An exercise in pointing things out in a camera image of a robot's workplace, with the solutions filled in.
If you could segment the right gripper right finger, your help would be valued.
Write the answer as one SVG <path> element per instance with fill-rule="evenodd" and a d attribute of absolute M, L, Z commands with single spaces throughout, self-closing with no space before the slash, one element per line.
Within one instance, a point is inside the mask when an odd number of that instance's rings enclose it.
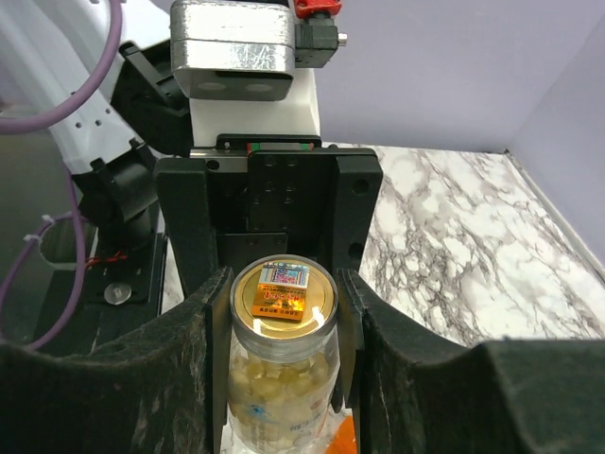
<path fill-rule="evenodd" d="M 604 344 L 490 340 L 466 348 L 336 275 L 336 408 L 362 453 L 600 453 Z"/>

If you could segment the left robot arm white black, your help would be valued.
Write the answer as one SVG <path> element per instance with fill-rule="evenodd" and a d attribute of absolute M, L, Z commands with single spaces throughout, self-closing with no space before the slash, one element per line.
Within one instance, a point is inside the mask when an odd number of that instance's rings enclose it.
<path fill-rule="evenodd" d="M 326 146 L 315 73 L 346 44 L 338 1 L 5 1 L 1 56 L 116 249 L 159 205 L 182 289 L 279 253 L 358 270 L 383 178 Z"/>

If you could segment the orange pill organizer box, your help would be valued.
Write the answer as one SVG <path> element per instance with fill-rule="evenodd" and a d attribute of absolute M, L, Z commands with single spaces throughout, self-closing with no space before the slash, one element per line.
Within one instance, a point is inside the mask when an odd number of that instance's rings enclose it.
<path fill-rule="evenodd" d="M 356 454 L 356 439 L 354 431 L 354 419 L 347 416 L 338 427 L 338 430 L 330 444 L 325 449 L 326 454 Z"/>

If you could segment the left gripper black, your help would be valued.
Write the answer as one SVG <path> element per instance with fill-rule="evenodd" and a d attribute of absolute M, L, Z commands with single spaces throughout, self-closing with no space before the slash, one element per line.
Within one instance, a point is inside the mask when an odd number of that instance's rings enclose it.
<path fill-rule="evenodd" d="M 371 148 L 334 148 L 332 269 L 358 271 L 383 180 Z M 164 158 L 158 199 L 185 297 L 219 268 L 275 254 L 316 258 L 334 158 L 317 135 L 220 134 Z"/>

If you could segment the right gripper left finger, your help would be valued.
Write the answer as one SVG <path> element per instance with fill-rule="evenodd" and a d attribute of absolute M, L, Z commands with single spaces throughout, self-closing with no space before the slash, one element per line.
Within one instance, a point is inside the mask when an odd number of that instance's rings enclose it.
<path fill-rule="evenodd" d="M 5 453 L 217 453 L 233 272 L 87 356 L 1 346 Z"/>

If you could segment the clear pill bottle gold lid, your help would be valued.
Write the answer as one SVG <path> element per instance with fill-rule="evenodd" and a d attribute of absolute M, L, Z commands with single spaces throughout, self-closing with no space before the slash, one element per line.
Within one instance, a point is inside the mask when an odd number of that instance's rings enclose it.
<path fill-rule="evenodd" d="M 340 358 L 337 286 L 318 263 L 277 254 L 249 264 L 230 293 L 229 422 L 255 453 L 300 453 L 328 416 Z"/>

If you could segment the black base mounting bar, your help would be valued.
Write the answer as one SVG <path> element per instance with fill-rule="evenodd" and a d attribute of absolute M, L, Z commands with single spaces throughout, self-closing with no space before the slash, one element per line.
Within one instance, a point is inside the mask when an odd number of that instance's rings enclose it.
<path fill-rule="evenodd" d="M 88 355 L 160 315 L 166 237 L 85 271 L 83 290 L 67 325 L 39 351 L 53 357 Z"/>

